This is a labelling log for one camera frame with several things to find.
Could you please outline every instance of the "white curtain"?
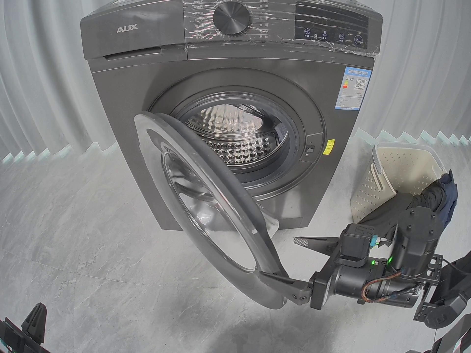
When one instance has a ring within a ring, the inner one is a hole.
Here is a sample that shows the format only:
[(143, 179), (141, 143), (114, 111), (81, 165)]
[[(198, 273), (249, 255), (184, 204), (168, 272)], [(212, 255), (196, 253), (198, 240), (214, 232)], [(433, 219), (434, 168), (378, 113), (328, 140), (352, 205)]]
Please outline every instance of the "white curtain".
[[(114, 141), (80, 41), (111, 0), (0, 0), (0, 158)], [(357, 127), (471, 136), (471, 0), (358, 0), (383, 15)]]

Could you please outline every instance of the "yellow warning sticker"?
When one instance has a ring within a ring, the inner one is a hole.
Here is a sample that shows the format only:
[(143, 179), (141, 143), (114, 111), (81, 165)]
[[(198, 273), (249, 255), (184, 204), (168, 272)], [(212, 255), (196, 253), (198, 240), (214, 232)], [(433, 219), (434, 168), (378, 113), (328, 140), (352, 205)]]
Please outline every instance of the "yellow warning sticker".
[(322, 153), (322, 154), (329, 155), (330, 152), (331, 152), (332, 149), (333, 149), (333, 145), (334, 145), (334, 144), (335, 144), (335, 139), (327, 140), (326, 149), (324, 150), (324, 153)]

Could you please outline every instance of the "open door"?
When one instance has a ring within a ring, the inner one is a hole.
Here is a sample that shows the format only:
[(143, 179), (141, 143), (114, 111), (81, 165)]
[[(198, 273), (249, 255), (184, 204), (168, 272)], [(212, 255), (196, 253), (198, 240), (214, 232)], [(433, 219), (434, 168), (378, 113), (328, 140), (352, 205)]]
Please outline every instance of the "open door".
[(288, 277), (268, 233), (277, 221), (262, 213), (226, 164), (185, 124), (152, 113), (134, 121), (156, 187), (197, 248), (255, 302), (283, 307), (286, 298), (259, 279), (259, 271)]

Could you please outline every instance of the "gray marble floor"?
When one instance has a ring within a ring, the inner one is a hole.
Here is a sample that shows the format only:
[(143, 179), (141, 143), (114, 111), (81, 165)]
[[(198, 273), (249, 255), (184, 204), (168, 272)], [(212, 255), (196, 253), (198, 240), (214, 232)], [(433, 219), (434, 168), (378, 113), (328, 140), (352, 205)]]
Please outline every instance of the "gray marble floor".
[[(292, 277), (308, 279), (326, 260), (294, 236), (337, 235), (351, 222), (350, 196), (373, 142), (350, 139), (308, 228), (275, 234)], [(433, 147), (459, 185), (439, 244), (454, 260), (471, 242), (471, 145), (437, 139)], [(44, 303), (51, 352), (403, 353), (433, 343), (435, 331), (413, 322), (414, 310), (342, 297), (321, 311), (253, 303), (184, 233), (160, 229), (116, 144), (66, 152), (0, 164), (0, 317), (19, 325)]]

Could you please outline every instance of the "laundry basket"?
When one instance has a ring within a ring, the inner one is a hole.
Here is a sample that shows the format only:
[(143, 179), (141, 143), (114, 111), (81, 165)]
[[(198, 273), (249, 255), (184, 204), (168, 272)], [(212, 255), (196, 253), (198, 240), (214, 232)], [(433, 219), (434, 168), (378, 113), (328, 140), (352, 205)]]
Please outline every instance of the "laundry basket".
[(350, 199), (353, 221), (366, 215), (396, 195), (396, 191), (420, 194), (446, 173), (435, 151), (425, 145), (377, 143), (365, 175)]

